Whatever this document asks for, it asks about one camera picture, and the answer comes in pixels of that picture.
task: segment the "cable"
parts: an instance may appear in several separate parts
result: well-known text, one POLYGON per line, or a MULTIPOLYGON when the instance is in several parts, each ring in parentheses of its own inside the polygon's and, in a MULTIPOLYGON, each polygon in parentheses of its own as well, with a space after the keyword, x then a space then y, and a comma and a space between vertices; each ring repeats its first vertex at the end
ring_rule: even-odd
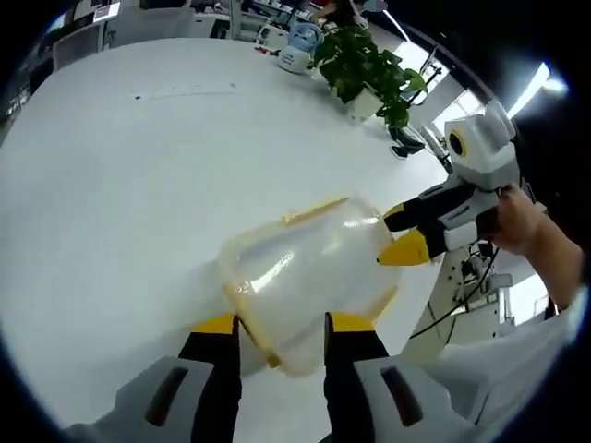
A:
POLYGON ((487 278, 488 273, 490 272, 490 269, 492 268, 492 264, 495 261, 495 258, 497 258, 497 254, 499 254, 499 249, 497 248, 497 250, 495 251, 495 253, 492 255, 492 257, 490 258, 490 263, 488 264, 486 270, 484 271, 484 274, 482 274, 482 277, 480 278, 480 280, 478 281, 478 283, 476 284, 476 287, 472 290, 472 292, 470 294, 468 294, 464 300, 462 300, 462 302, 458 303, 456 306, 454 306, 450 311, 448 311, 447 313, 445 313, 443 315, 443 317, 441 317, 439 320, 435 320, 433 323, 431 323, 430 325, 428 325, 426 328, 423 328, 422 330, 420 330, 419 332, 415 332, 413 335, 410 336, 410 339, 408 340, 412 340, 415 337, 418 337, 419 335, 424 334, 425 332, 427 332, 428 330, 431 330, 433 328, 435 328, 437 325, 439 325, 443 320, 445 320, 447 317, 449 317, 451 314, 453 314, 455 312, 455 310, 458 307, 461 307, 464 303, 466 303, 468 300, 470 300, 470 298, 472 298, 472 296, 476 293, 476 291, 480 288, 480 286, 482 286, 482 283, 484 282, 484 280, 487 278))
POLYGON ((452 334, 453 334, 453 330, 455 329, 455 322, 457 321, 457 317, 453 319, 453 323, 452 323, 452 328, 450 329, 450 333, 447 336, 447 340, 445 341, 445 344, 449 344, 450 340, 452 339, 452 334))

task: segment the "desk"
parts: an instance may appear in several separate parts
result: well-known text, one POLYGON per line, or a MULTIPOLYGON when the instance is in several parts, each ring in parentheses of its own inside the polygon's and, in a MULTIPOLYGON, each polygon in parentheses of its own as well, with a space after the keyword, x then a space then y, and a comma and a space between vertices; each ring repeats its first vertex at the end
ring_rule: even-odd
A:
MULTIPOLYGON (((60 424, 106 413, 189 325, 225 310, 211 261, 226 239, 327 198, 387 210, 446 177, 426 151, 396 160, 383 127, 351 124, 325 85, 253 48, 172 39, 93 55, 51 75, 8 133, 0 320, 60 424)), ((391 353, 439 268, 405 271, 378 325, 391 353)), ((322 380, 246 377, 235 441, 320 440, 322 380)))

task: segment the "chair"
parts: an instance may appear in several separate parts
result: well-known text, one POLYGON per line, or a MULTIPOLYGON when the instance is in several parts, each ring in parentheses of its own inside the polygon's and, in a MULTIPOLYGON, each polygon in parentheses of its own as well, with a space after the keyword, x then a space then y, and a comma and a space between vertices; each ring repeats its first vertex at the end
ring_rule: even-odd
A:
POLYGON ((139 9, 126 7, 119 12, 111 47, 150 40, 190 37, 193 10, 189 7, 139 9))
POLYGON ((90 25, 76 30, 54 44, 54 70, 98 53, 102 48, 103 27, 90 25))
POLYGON ((263 16, 242 12, 242 0, 230 0, 230 38, 256 42, 263 26, 271 21, 263 16))

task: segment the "plastic container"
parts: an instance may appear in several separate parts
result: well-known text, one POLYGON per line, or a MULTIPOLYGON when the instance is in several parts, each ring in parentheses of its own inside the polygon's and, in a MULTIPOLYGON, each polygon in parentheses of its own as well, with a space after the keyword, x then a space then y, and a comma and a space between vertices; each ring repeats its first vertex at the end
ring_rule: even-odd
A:
POLYGON ((375 321, 394 297, 402 271, 376 261, 391 241, 361 198, 334 201, 228 241, 223 292, 269 365, 304 376, 323 361, 326 312, 375 321))

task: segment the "office equipment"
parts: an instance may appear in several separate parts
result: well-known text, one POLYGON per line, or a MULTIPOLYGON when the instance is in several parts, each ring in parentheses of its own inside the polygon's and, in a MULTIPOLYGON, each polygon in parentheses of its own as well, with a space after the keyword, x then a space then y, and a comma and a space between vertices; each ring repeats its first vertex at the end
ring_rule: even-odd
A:
POLYGON ((243 12, 241 0, 230 1, 230 38, 243 42, 256 42, 261 28, 270 23, 269 18, 243 12))
POLYGON ((102 49, 103 29, 100 25, 91 25, 77 30, 54 44, 54 70, 96 54, 102 49))
POLYGON ((322 43, 322 30, 311 23, 300 23, 293 26, 287 37, 287 46, 279 53, 277 66, 294 74, 306 70, 311 60, 311 53, 322 43))
POLYGON ((117 16, 112 47, 189 37, 194 21, 193 10, 189 7, 147 10, 126 7, 117 16))

